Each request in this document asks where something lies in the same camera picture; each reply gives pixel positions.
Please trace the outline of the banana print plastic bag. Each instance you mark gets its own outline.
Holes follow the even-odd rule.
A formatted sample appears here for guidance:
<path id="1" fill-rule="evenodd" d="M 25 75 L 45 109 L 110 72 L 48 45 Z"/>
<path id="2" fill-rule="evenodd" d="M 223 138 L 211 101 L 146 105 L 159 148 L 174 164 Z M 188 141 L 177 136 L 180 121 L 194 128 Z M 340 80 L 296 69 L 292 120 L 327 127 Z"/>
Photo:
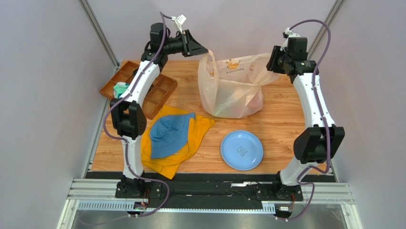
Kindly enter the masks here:
<path id="1" fill-rule="evenodd" d="M 198 87 L 203 109 L 212 116 L 243 118 L 264 106 L 262 87 L 279 78 L 268 71 L 270 53 L 216 60 L 204 54 L 198 67 Z"/>

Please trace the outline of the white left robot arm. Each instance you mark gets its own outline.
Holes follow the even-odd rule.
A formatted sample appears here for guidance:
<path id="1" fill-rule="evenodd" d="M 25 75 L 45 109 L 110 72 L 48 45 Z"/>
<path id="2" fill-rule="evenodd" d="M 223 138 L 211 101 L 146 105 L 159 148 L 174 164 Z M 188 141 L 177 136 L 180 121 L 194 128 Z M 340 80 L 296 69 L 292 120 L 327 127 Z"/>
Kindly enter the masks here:
<path id="1" fill-rule="evenodd" d="M 118 139 L 122 142 L 124 170 L 117 184 L 116 198 L 142 198 L 146 194 L 146 181 L 141 156 L 141 139 L 147 119 L 142 104 L 153 81 L 160 75 L 168 55 L 181 53 L 184 57 L 208 53 L 189 30 L 169 36 L 163 22 L 151 26 L 150 41 L 145 46 L 140 66 L 129 88 L 120 98 L 110 101 L 109 114 Z"/>

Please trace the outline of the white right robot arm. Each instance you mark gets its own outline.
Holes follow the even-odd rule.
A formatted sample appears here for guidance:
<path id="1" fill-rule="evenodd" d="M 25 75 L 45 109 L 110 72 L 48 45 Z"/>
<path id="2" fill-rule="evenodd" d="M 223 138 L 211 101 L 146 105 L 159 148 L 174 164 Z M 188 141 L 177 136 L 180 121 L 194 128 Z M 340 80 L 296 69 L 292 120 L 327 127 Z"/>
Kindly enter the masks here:
<path id="1" fill-rule="evenodd" d="M 304 113 L 304 131 L 293 144 L 294 157 L 279 171 L 273 182 L 272 194 L 286 200 L 301 190 L 300 181 L 310 170 L 326 164 L 327 173 L 345 136 L 343 127 L 337 126 L 328 112 L 320 88 L 316 61 L 308 60 L 307 38 L 287 36 L 282 46 L 275 46 L 266 68 L 273 73 L 289 76 L 298 93 Z"/>

